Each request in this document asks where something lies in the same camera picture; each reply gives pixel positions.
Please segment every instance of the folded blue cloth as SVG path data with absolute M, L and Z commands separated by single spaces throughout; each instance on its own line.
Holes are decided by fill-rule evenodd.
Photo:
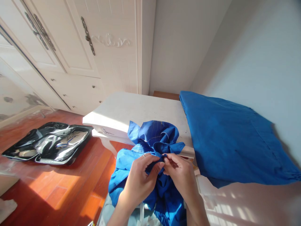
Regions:
M 128 137 L 136 145 L 132 150 L 121 149 L 117 154 L 116 169 L 109 182 L 109 195 L 113 206 L 117 205 L 120 193 L 123 191 L 126 179 L 129 175 L 132 163 L 144 153 L 151 153 L 160 157 L 165 153 L 179 154 L 185 144 L 176 143 L 178 129 L 162 121 L 144 122 L 142 126 L 130 121 Z M 149 174 L 155 163 L 146 168 Z M 170 176 L 159 172 L 155 189 L 143 201 L 153 210 L 162 225 L 186 225 L 186 210 L 184 209 L 183 198 L 176 189 Z
M 301 180 L 272 123 L 249 107 L 193 92 L 180 101 L 201 175 L 217 188 L 230 183 L 284 185 Z

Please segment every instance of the hand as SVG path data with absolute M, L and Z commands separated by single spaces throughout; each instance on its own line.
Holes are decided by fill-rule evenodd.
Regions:
M 141 156 L 133 161 L 124 190 L 119 196 L 118 203 L 125 203 L 126 208 L 132 212 L 149 196 L 155 188 L 158 173 L 163 168 L 164 162 L 156 163 L 149 175 L 147 175 L 145 169 L 149 164 L 159 159 L 157 156 L 146 153 L 145 157 Z
M 166 154 L 163 173 L 170 175 L 187 204 L 187 225 L 210 226 L 204 202 L 198 193 L 192 163 L 176 154 Z
M 199 195 L 192 163 L 180 156 L 170 153 L 164 158 L 164 174 L 170 175 L 176 188 L 186 203 Z

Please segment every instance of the wooden floor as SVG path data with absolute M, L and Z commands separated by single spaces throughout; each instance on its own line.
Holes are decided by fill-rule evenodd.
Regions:
M 30 115 L 0 130 L 0 152 L 15 144 L 31 129 L 56 121 L 82 125 L 81 115 L 44 111 Z M 132 146 L 112 142 L 117 150 Z M 16 162 L 0 157 L 0 171 L 20 180 L 1 196 L 14 199 L 17 209 L 2 225 L 88 225 L 97 221 L 108 193 L 116 160 L 99 138 L 91 138 L 71 166 L 55 167 L 34 162 Z

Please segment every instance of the door handle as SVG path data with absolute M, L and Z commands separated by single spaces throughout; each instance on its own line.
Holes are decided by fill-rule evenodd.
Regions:
M 25 13 L 25 15 L 26 15 L 28 21 L 30 22 L 32 28 L 34 29 L 34 30 L 32 31 L 32 32 L 34 33 L 34 35 L 37 35 L 37 36 L 40 38 L 40 40 L 41 40 L 42 44 L 44 45 L 45 49 L 49 50 L 49 49 L 48 49 L 48 46 L 47 46 L 46 43 L 44 42 L 44 39 L 42 38 L 41 34 L 38 32 L 37 28 L 35 27 L 34 23 L 32 22 L 31 18 L 30 18 L 29 15 L 27 14 L 27 12 L 24 12 L 24 13 Z
M 93 47 L 93 44 L 92 44 L 92 41 L 91 41 L 91 38 L 90 38 L 90 35 L 89 35 L 89 32 L 88 32 L 87 25 L 86 25 L 85 20 L 84 20 L 83 17 L 81 17 L 81 20 L 82 20 L 82 25 L 83 25 L 83 27 L 85 29 L 85 32 L 86 32 L 85 39 L 89 42 L 91 51 L 92 51 L 93 55 L 95 56 L 94 47 Z
M 36 14 L 34 14 L 34 18 L 35 18 L 36 22 L 38 23 L 39 28 L 40 28 L 41 31 L 42 31 L 42 35 L 46 38 L 46 40 L 48 41 L 48 43 L 49 43 L 49 45 L 51 46 L 51 48 L 55 51 L 55 47 L 54 47 L 54 45 L 53 45 L 51 39 L 49 38 L 47 32 L 45 31 L 45 29 L 44 29 L 42 23 L 40 22 L 40 20 L 39 20 L 39 18 L 38 18 L 38 16 L 37 16 Z

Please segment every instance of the baseboard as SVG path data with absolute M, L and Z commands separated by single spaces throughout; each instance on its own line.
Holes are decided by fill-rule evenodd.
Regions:
M 46 109 L 46 110 L 52 110 L 50 107 L 46 107 L 46 106 L 42 106 L 42 105 L 37 105 L 37 106 L 34 106 L 28 110 L 25 110 L 23 112 L 20 112 L 19 114 L 17 115 L 14 115 L 8 119 L 5 119 L 3 121 L 0 122 L 0 128 L 4 127 L 4 126 L 7 126 L 11 123 L 14 123 L 15 121 L 27 116 L 27 115 L 30 115 L 36 111 L 40 111 L 40 110 L 43 110 L 43 109 Z

